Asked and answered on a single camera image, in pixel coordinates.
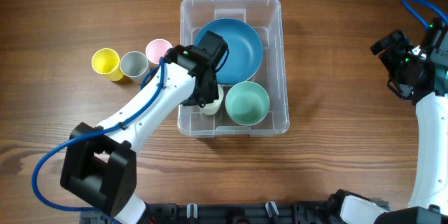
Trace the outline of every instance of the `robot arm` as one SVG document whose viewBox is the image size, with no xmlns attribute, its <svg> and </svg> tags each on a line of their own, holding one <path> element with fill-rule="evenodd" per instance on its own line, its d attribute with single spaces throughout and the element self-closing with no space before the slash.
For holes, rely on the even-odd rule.
<svg viewBox="0 0 448 224">
<path fill-rule="evenodd" d="M 121 223 L 143 222 L 147 218 L 146 204 L 134 194 L 137 155 L 176 106 L 205 106 L 218 98 L 215 69 L 226 51 L 228 56 L 223 38 L 210 31 L 197 46 L 178 45 L 168 50 L 164 57 L 167 63 L 160 65 L 154 78 L 128 104 L 96 128 L 82 122 L 73 130 L 71 139 L 120 126 L 119 130 L 68 146 L 61 186 Z M 160 92 L 153 103 L 138 115 L 136 112 L 153 99 L 156 90 Z M 122 123 L 133 116 L 136 118 L 129 124 Z M 96 156 L 101 153 L 109 154 L 107 161 Z"/>
<path fill-rule="evenodd" d="M 195 88 L 195 77 L 190 76 L 187 69 L 175 63 L 165 64 L 160 67 L 165 68 L 164 87 L 157 99 L 136 120 L 127 125 L 126 130 L 118 130 L 107 134 L 108 137 L 120 144 L 128 141 L 131 144 L 130 149 L 137 155 L 159 124 L 182 101 L 189 98 Z M 158 70 L 152 81 L 128 104 L 110 118 L 100 122 L 98 126 L 103 128 L 112 127 L 117 122 L 122 122 L 138 111 L 157 90 L 161 76 L 160 72 L 161 69 Z M 123 224 L 138 223 L 145 209 L 145 202 L 133 193 L 124 208 L 115 216 L 115 219 Z"/>
<path fill-rule="evenodd" d="M 412 100 L 419 122 L 419 154 L 408 207 L 439 206 L 448 214 L 448 27 L 433 18 L 420 46 L 396 30 L 370 49 L 389 72 L 388 87 Z"/>
<path fill-rule="evenodd" d="M 440 207 L 448 215 L 448 95 L 426 95 L 416 104 L 419 156 L 414 191 L 408 207 Z"/>
</svg>

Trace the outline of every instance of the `plastic cup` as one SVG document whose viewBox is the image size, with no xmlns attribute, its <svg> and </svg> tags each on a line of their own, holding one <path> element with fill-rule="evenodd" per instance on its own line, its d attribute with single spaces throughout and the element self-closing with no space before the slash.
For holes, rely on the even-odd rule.
<svg viewBox="0 0 448 224">
<path fill-rule="evenodd" d="M 230 88 L 225 98 L 225 110 L 230 118 L 244 126 L 261 122 L 269 111 L 266 90 L 257 83 L 244 81 Z"/>
<path fill-rule="evenodd" d="M 208 116 L 216 114 L 218 112 L 219 107 L 221 106 L 221 103 L 223 102 L 224 98 L 224 90 L 223 86 L 218 85 L 218 99 L 214 100 L 213 103 L 206 104 L 204 108 L 199 107 L 199 110 Z"/>
<path fill-rule="evenodd" d="M 121 59 L 121 71 L 132 81 L 141 84 L 149 73 L 149 62 L 141 52 L 128 52 Z"/>
<path fill-rule="evenodd" d="M 119 81 L 123 78 L 123 72 L 120 69 L 120 56 L 109 48 L 103 48 L 93 55 L 92 68 L 110 81 Z"/>
<path fill-rule="evenodd" d="M 146 46 L 145 53 L 151 63 L 159 64 L 160 58 L 164 57 L 168 49 L 172 47 L 170 42 L 158 38 L 154 39 Z"/>
</svg>

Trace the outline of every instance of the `yellow cup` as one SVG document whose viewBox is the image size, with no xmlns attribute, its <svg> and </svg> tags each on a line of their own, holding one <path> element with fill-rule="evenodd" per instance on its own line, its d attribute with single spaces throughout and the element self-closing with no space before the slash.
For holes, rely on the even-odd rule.
<svg viewBox="0 0 448 224">
<path fill-rule="evenodd" d="M 109 48 L 103 48 L 93 55 L 92 68 L 110 81 L 119 81 L 123 77 L 123 72 L 120 69 L 120 56 Z"/>
</svg>

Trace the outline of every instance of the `mint green cup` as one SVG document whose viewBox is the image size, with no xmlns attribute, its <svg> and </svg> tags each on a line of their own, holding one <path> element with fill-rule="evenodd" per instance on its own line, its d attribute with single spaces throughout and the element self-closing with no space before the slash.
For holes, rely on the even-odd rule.
<svg viewBox="0 0 448 224">
<path fill-rule="evenodd" d="M 225 97 L 225 110 L 230 118 L 244 126 L 261 122 L 269 111 L 266 90 L 257 83 L 244 81 L 230 88 Z"/>
</svg>

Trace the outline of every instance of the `gray cup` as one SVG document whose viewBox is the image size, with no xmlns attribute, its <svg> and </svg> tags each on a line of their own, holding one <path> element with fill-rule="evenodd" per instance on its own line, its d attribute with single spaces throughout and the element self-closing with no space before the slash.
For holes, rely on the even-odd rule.
<svg viewBox="0 0 448 224">
<path fill-rule="evenodd" d="M 128 52 L 120 62 L 121 71 L 137 84 L 149 73 L 148 58 L 141 52 Z"/>
</svg>

